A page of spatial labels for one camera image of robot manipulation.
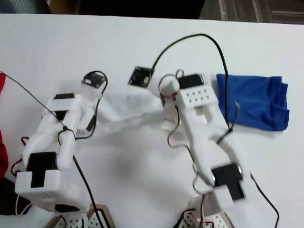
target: black wire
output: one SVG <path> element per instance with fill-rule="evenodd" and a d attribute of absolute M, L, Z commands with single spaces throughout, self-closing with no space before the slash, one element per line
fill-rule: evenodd
<path fill-rule="evenodd" d="M 237 110 L 236 110 L 232 125 L 231 125 L 231 127 L 228 127 L 228 130 L 218 139 L 217 144 L 220 144 L 220 142 L 233 131 L 234 125 L 238 120 L 238 115 L 239 115 L 239 110 L 240 110 L 239 104 L 237 102 L 236 102 L 236 106 L 237 106 Z"/>
<path fill-rule="evenodd" d="M 63 217 L 62 215 L 59 215 L 59 217 L 61 217 L 63 219 L 63 221 L 65 222 L 65 227 L 63 227 L 63 228 L 66 228 L 67 227 L 67 221 L 66 221 L 65 217 Z"/>
<path fill-rule="evenodd" d="M 15 83 L 17 83 L 21 88 L 23 88 L 28 94 L 30 94 L 39 104 L 41 104 L 44 108 L 46 108 L 53 116 L 55 116 L 55 118 L 63 125 L 63 130 L 62 131 L 60 131 L 59 133 L 58 133 L 58 135 L 57 135 L 57 139 L 58 139 L 58 142 L 59 142 L 59 144 L 60 144 L 60 140 L 59 140 L 59 135 L 62 133 L 62 132 L 64 132 L 64 131 L 71 131 L 72 133 L 73 133 L 73 135 L 74 135 L 74 137 L 75 137 L 75 133 L 73 132 L 73 130 L 71 130 L 71 129 L 69 129 L 67 126 L 65 126 L 59 119 L 58 119 L 58 117 L 54 114 L 54 113 L 52 113 L 44 104 L 42 104 L 29 90 L 27 90 L 23 85 L 21 85 L 18 81 L 16 81 L 15 79 L 13 79 L 12 77 L 10 77 L 10 76 L 8 76 L 7 74 L 5 74 L 4 72 L 2 72 L 2 71 L 0 71 L 1 73 L 3 73 L 5 76 L 7 76 L 10 80 L 12 80 L 12 81 L 14 81 Z M 103 73 L 103 72 L 101 72 L 101 71 L 93 71 L 93 72 L 100 72 L 100 73 L 102 73 L 104 76 L 105 76 L 105 78 L 106 78 L 106 84 L 105 84 L 105 87 L 104 87 L 104 89 L 102 90 L 102 95 L 103 95 L 103 93 L 104 93 L 104 91 L 105 91 L 105 89 L 106 89 L 106 87 L 107 87 L 107 85 L 108 85 L 108 79 L 107 79 L 107 77 L 106 77 L 106 75 Z M 97 105 L 96 105 L 96 109 L 95 109 L 95 114 L 97 114 L 97 108 L 98 108 L 98 105 L 99 105 L 99 101 L 100 101 L 100 99 L 98 100 L 98 102 L 97 102 Z M 94 133 L 94 131 L 92 131 L 92 133 L 89 135 L 89 136 L 87 136 L 87 137 L 83 137 L 83 138 L 89 138 L 89 137 L 91 137 L 92 135 L 93 135 L 93 133 Z M 87 181 L 86 181 L 86 178 L 85 178 L 85 176 L 84 176 L 84 174 L 82 173 L 82 170 L 81 170 L 81 168 L 80 168 L 80 166 L 79 166 L 79 164 L 78 164 L 78 162 L 77 162 L 77 160 L 76 160 L 76 157 L 75 156 L 73 156 L 73 160 L 74 160 L 74 163 L 75 163 L 75 165 L 76 165 L 76 167 L 77 167 L 77 169 L 78 169 L 78 171 L 79 171 L 79 173 L 80 173 L 80 176 L 82 177 L 82 179 L 83 179 L 83 181 L 84 181 L 84 183 L 85 183 L 85 186 L 86 186 L 86 188 L 87 188 L 87 190 L 88 190 L 88 192 L 89 192 L 89 195 L 90 195 L 90 198 L 91 198 L 91 201 L 92 201 L 92 204 L 93 204 L 93 208 L 94 208 L 94 211 L 95 211 L 95 214 L 96 214 L 96 216 L 97 216 L 97 218 L 98 218 L 98 222 L 99 222 L 99 225 L 100 225 L 100 227 L 101 228 L 103 228 L 104 226 L 103 226 L 103 224 L 102 224 L 102 222 L 101 222 L 101 219 L 100 219 L 100 217 L 99 217 L 99 214 L 98 214 L 98 211 L 97 211 L 97 208 L 96 208 L 96 205 L 95 205 L 95 201 L 94 201 L 94 198 L 93 198 L 93 195 L 92 195 L 92 193 L 91 193 L 91 189 L 90 189 L 90 186 L 88 185 L 88 183 L 87 183 Z"/>
<path fill-rule="evenodd" d="M 85 176 L 84 176 L 84 174 L 83 174 L 83 172 L 82 172 L 82 170 L 81 170 L 81 168 L 80 168 L 80 166 L 79 166 L 79 164 L 78 164 L 78 161 L 77 161 L 75 155 L 73 155 L 73 160 L 74 160 L 74 163 L 75 163 L 75 165 L 76 165 L 76 167 L 77 167 L 77 169 L 78 169 L 78 171 L 79 171 L 79 173 L 80 173 L 80 176 L 81 176 L 82 179 L 84 180 L 84 183 L 85 183 L 85 186 L 86 186 L 86 188 L 87 188 L 87 191 L 89 192 L 89 195 L 90 195 L 90 198 L 91 198 L 91 201 L 92 201 L 92 204 L 93 204 L 94 212 L 95 212 L 95 214 L 96 214 L 96 216 L 97 216 L 99 225 L 100 225 L 101 228 L 104 228 L 104 226 L 103 226 L 103 224 L 102 224 L 102 222 L 101 222 L 101 219 L 100 219 L 100 217 L 99 217 L 98 210 L 97 210 L 97 207 L 96 207 L 96 204 L 95 204 L 95 201 L 94 201 L 94 198 L 93 198 L 93 195 L 92 195 L 90 186 L 89 186 L 88 182 L 86 181 L 86 178 L 85 178 Z"/>
<path fill-rule="evenodd" d="M 269 205 L 273 208 L 273 210 L 276 212 L 276 222 L 275 222 L 275 228 L 277 228 L 277 224 L 279 223 L 280 214 L 279 211 L 276 209 L 276 207 L 272 204 L 272 202 L 267 198 L 267 196 L 264 194 L 264 192 L 261 190 L 260 186 L 257 184 L 256 179 L 253 177 L 252 173 L 250 173 L 251 179 L 256 184 L 257 190 L 261 193 L 261 195 L 264 197 L 264 199 L 269 203 Z"/>
<path fill-rule="evenodd" d="M 198 34 L 192 34 L 192 35 L 189 35 L 189 36 L 185 36 L 185 37 L 182 37 L 176 41 L 174 41 L 173 43 L 169 44 L 157 57 L 157 59 L 155 60 L 153 66 L 152 66 L 152 69 L 151 69 L 151 73 L 150 73 L 150 79 L 155 71 L 155 67 L 158 63 L 158 61 L 160 60 L 160 58 L 162 57 L 162 55 L 170 48 L 172 47 L 174 44 L 180 42 L 180 41 L 183 41 L 185 39 L 188 39 L 188 38 L 191 38 L 191 37 L 198 37 L 198 36 L 203 36 L 203 37 L 206 37 L 208 39 L 210 39 L 214 44 L 215 46 L 217 47 L 218 49 L 218 52 L 219 52 L 219 55 L 220 55 L 220 58 L 222 60 L 222 63 L 223 63 L 223 67 L 224 67 L 224 70 L 225 70 L 225 93 L 226 93 L 226 96 L 225 96 L 225 121 L 226 121 L 226 124 L 229 128 L 229 125 L 228 125 L 228 108 L 227 108 L 227 103 L 228 103 L 228 70 L 227 70 L 227 65 L 226 65 L 226 62 L 225 62 L 225 58 L 224 58 L 224 54 L 222 52 L 222 49 L 220 48 L 219 44 L 216 42 L 216 40 L 214 38 L 212 38 L 211 36 L 207 35 L 207 34 L 204 34 L 204 33 L 198 33 Z"/>
<path fill-rule="evenodd" d="M 90 73 L 96 73 L 96 72 L 97 72 L 97 73 L 101 73 L 101 74 L 105 77 L 105 87 L 104 87 L 104 89 L 103 89 L 102 92 L 101 92 L 101 96 L 103 96 L 104 91 L 105 91 L 105 89 L 106 89 L 107 86 L 108 86 L 108 78 L 107 78 L 107 76 L 105 75 L 105 73 L 102 72 L 102 71 L 92 71 L 92 72 L 90 72 Z M 98 107 L 99 107 L 99 102 L 100 102 L 100 100 L 101 100 L 101 98 L 98 99 L 97 104 L 96 104 L 96 107 L 95 107 L 95 122 L 94 122 L 94 126 L 93 126 L 93 129 L 92 129 L 91 134 L 89 134 L 88 136 L 77 137 L 77 138 L 75 138 L 76 140 L 78 140 L 78 139 L 88 139 L 88 138 L 90 138 L 90 137 L 94 134 L 94 131 L 95 131 L 95 128 L 96 128 L 96 125 L 97 125 L 97 112 L 98 112 Z"/>
<path fill-rule="evenodd" d="M 49 110 L 44 104 L 42 104 L 29 90 L 27 90 L 23 85 L 21 85 L 18 81 L 16 81 L 14 78 L 8 76 L 7 74 L 5 74 L 4 72 L 0 71 L 1 73 L 3 73 L 6 77 L 8 77 L 10 80 L 12 80 L 13 82 L 17 83 L 21 88 L 23 88 L 29 95 L 31 95 L 39 104 L 41 104 L 45 109 L 47 109 L 53 116 L 55 116 L 55 118 L 62 124 L 62 126 L 64 126 L 64 124 L 57 118 L 57 116 L 51 111 Z"/>

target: white tabletop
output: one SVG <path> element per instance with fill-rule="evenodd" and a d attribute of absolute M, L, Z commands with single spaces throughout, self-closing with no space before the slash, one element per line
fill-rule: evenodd
<path fill-rule="evenodd" d="M 230 74 L 282 76 L 288 83 L 290 119 L 286 131 L 264 132 L 239 126 L 234 134 L 243 144 L 260 187 L 280 211 L 279 227 L 300 224 L 304 211 L 304 26 L 0 15 L 0 70 L 19 80 L 44 103 L 56 92 L 77 90 L 87 72 L 102 70 L 110 81 L 105 97 L 120 94 L 126 102 L 123 104 L 128 104 L 132 101 L 124 94 L 131 90 L 127 81 L 134 67 L 151 67 L 165 46 L 193 33 L 209 34 L 220 44 Z M 172 73 L 178 68 L 186 73 L 223 72 L 216 48 L 204 38 L 173 47 L 161 59 L 155 74 Z M 20 137 L 30 136 L 37 128 L 42 107 L 7 81 L 0 95 L 0 110 L 0 129 L 11 165 L 22 151 Z M 168 149 L 166 136 L 167 132 L 146 126 L 97 134 L 77 142 L 75 153 L 95 200 L 109 207 L 116 227 L 172 227 L 195 196 L 189 155 Z M 7 177 L 13 180 L 10 173 Z M 276 216 L 270 206 L 261 197 L 253 204 L 242 210 L 228 210 L 235 226 L 257 227 L 252 222 L 247 225 L 253 220 L 259 227 L 273 227 Z M 0 217 L 1 221 L 7 221 L 6 217 Z"/>

